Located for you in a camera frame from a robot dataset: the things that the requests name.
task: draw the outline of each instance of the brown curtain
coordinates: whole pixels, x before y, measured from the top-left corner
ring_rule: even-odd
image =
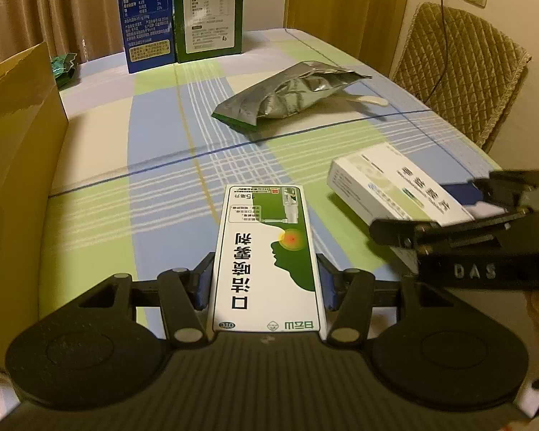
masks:
[[[80,62],[122,51],[118,0],[0,0],[0,62],[42,41]]]

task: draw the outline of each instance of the tablecloth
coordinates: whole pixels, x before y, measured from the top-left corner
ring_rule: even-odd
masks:
[[[231,95],[307,60],[372,76],[346,91],[384,97],[389,106],[330,97],[248,135],[211,117]],[[215,249],[230,183],[303,185],[316,251],[339,268],[395,279],[393,253],[369,240],[366,225],[326,185],[332,159],[388,141],[442,184],[496,167],[387,77],[291,29],[245,33],[240,55],[136,74],[128,74],[124,53],[91,61],[61,96],[69,128],[47,205],[42,316],[113,273],[148,280],[194,267]],[[163,335],[156,309],[141,321]]]

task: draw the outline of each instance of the black cable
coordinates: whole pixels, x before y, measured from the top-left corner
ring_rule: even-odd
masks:
[[[429,102],[429,99],[431,98],[431,96],[435,93],[437,86],[439,86],[439,84],[441,83],[441,80],[443,80],[443,77],[446,75],[447,65],[449,63],[449,43],[447,42],[446,16],[443,11],[443,0],[441,0],[441,22],[443,24],[443,35],[446,39],[446,56],[445,56],[446,65],[443,67],[443,73],[441,73],[441,76],[437,80],[437,83],[435,83],[435,86],[433,86],[431,93],[427,96],[427,99],[425,99],[424,104],[426,105],[427,105],[427,102]]]

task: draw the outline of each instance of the yellow stripe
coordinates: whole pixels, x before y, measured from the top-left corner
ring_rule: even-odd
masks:
[[[190,147],[190,153],[194,156],[196,155],[196,149],[194,147],[194,141],[192,141],[192,136],[190,134],[190,128],[188,127],[187,119],[185,118],[184,108],[182,107],[182,104],[181,104],[180,83],[178,82],[178,67],[179,65],[174,65],[174,76],[176,77],[176,93],[178,95],[178,109],[181,115],[181,123],[184,126],[185,137],[188,139],[188,146]],[[199,161],[197,158],[194,158],[193,162],[194,162],[194,167],[196,168],[196,172],[198,174],[199,182],[202,185],[203,193],[206,196],[207,205],[210,207],[211,215],[214,218],[216,223],[220,223],[220,216],[218,215],[218,211],[216,210],[214,201],[211,198],[210,191],[207,189],[206,180],[203,177],[202,169],[199,166]]]

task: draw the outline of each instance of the quilted fabric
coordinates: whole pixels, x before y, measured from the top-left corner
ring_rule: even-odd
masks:
[[[531,56],[487,21],[461,9],[444,8],[449,66],[427,106],[478,146],[488,150],[515,98]],[[445,65],[441,7],[422,3],[393,80],[425,100]]]

